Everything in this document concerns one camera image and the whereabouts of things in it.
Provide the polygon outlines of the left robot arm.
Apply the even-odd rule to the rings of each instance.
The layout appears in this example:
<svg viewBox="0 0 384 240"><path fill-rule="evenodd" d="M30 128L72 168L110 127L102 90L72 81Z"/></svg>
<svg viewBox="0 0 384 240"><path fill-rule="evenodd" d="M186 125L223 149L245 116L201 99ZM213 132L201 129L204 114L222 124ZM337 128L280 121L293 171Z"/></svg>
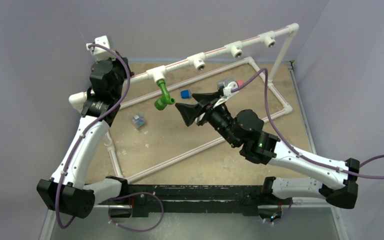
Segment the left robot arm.
<svg viewBox="0 0 384 240"><path fill-rule="evenodd" d="M89 75L90 87L82 94L80 119L74 138L49 179L39 180L36 190L49 210L57 216L86 218L94 205L111 199L126 203L129 191L118 179L105 179L91 186L86 175L102 139L109 131L134 75L126 57L96 61Z"/></svg>

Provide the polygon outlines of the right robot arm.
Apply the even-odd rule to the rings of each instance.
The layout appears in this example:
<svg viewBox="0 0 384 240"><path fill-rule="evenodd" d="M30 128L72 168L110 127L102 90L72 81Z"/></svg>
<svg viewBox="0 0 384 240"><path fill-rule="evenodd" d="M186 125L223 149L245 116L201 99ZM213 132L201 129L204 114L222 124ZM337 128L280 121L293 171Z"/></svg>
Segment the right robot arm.
<svg viewBox="0 0 384 240"><path fill-rule="evenodd" d="M267 177L260 196L268 204L278 199L307 197L324 199L342 209L353 209L358 198L356 174L360 163L354 158L333 160L288 147L286 141L263 130L264 121L251 109L232 116L221 93L194 93L196 104L176 103L186 126L209 123L232 148L253 164L272 165L293 170L306 176L303 179Z"/></svg>

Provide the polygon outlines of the green plastic water faucet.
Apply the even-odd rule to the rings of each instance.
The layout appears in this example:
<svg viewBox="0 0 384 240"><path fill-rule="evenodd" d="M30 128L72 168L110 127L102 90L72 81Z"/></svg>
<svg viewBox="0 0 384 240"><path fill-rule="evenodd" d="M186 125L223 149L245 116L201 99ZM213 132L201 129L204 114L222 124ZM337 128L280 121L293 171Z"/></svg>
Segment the green plastic water faucet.
<svg viewBox="0 0 384 240"><path fill-rule="evenodd" d="M160 89L161 96L154 102L154 106L157 110L162 111L168 105L174 105L176 103L176 100L171 97L167 89L165 80L161 79L157 81L156 84Z"/></svg>

